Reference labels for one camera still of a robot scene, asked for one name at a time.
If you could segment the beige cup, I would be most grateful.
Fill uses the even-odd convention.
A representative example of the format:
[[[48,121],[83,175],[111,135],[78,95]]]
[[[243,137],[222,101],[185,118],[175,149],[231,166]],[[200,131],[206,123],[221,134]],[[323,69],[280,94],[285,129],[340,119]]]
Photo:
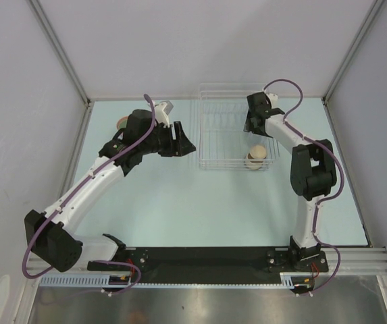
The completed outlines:
[[[246,154],[244,164],[248,169],[258,171],[264,166],[266,158],[267,149],[263,145],[257,144],[252,146]]]

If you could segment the green cup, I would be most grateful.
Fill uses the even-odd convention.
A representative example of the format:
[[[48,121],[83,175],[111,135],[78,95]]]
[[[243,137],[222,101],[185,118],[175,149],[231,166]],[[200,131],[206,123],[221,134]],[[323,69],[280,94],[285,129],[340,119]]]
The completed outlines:
[[[127,121],[128,121],[128,116],[125,116],[125,117],[122,117],[121,119],[118,120],[116,126],[117,126],[117,129],[122,129],[122,128],[125,128],[126,125],[127,125]]]

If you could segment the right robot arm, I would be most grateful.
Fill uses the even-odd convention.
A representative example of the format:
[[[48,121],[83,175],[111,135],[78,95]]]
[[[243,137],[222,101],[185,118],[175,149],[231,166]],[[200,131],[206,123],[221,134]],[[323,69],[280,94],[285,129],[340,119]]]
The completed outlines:
[[[247,96],[244,131],[277,140],[290,154],[290,185],[299,197],[295,233],[290,237],[288,262],[297,271],[320,264],[317,225],[323,202],[331,200],[337,172],[342,168],[332,143],[308,138],[287,121],[288,114],[275,106],[277,96],[264,91]]]

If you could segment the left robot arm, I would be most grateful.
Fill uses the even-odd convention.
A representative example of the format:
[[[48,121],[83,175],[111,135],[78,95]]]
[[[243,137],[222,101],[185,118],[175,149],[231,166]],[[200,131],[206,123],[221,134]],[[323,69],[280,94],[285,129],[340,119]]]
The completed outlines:
[[[145,155],[183,157],[195,150],[181,122],[170,123],[165,109],[135,109],[72,188],[43,212],[28,212],[24,218],[26,252],[59,272],[70,270],[81,260],[102,260],[110,269],[122,268],[126,253],[119,240],[108,234],[75,238],[76,228],[105,192],[123,180]]]

